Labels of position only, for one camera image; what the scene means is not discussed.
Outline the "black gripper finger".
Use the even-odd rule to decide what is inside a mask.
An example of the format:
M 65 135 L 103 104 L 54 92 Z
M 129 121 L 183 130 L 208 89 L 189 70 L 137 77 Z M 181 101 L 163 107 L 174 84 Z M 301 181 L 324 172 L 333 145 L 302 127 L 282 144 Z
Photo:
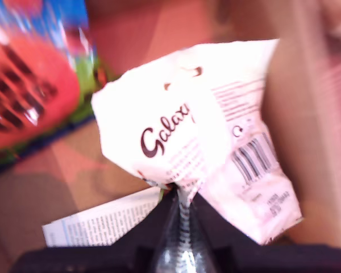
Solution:
M 113 244 L 114 272 L 175 272 L 175 236 L 178 197 L 166 193 L 149 215 Z
M 210 246 L 217 272 L 261 272 L 254 257 L 257 243 L 227 222 L 201 195 L 195 196 L 192 212 Z

